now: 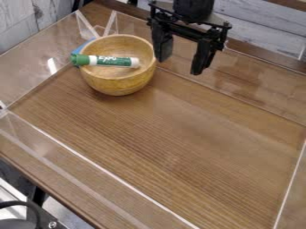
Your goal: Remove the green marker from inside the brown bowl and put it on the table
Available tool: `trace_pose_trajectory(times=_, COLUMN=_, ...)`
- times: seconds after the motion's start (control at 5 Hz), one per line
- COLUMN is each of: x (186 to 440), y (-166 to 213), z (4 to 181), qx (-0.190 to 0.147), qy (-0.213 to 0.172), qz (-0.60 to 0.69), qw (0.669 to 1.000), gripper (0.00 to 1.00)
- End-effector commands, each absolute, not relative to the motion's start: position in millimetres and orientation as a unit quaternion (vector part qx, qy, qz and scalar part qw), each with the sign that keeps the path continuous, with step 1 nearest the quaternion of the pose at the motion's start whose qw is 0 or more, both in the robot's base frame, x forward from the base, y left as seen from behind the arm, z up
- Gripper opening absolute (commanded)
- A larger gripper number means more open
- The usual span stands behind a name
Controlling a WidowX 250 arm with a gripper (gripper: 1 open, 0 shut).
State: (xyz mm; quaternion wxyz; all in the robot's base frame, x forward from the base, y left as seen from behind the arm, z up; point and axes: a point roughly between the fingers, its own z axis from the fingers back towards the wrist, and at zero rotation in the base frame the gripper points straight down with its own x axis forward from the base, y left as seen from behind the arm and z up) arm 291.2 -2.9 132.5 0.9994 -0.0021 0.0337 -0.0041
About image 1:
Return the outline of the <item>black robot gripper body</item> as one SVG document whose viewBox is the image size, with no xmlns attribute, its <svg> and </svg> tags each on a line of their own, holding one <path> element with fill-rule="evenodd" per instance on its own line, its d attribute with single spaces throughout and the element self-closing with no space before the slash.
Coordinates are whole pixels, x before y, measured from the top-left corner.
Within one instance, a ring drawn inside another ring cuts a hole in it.
<svg viewBox="0 0 306 229">
<path fill-rule="evenodd" d="M 204 39 L 215 49 L 223 49 L 232 25 L 212 12 L 214 3 L 215 0 L 151 0 L 147 24 L 153 44 L 159 46 L 177 35 L 195 42 Z"/>
</svg>

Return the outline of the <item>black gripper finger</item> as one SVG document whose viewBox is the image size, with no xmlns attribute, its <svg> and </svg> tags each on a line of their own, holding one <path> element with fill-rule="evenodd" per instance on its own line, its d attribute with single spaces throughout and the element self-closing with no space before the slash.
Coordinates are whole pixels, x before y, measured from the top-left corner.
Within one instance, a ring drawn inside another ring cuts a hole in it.
<svg viewBox="0 0 306 229">
<path fill-rule="evenodd" d="M 200 75 L 203 70 L 210 67 L 215 52 L 214 45 L 205 39 L 201 39 L 197 42 L 197 49 L 191 64 L 189 73 L 192 75 Z"/>
<path fill-rule="evenodd" d="M 155 57 L 161 63 L 172 54 L 173 37 L 160 24 L 152 25 L 152 47 Z"/>
</svg>

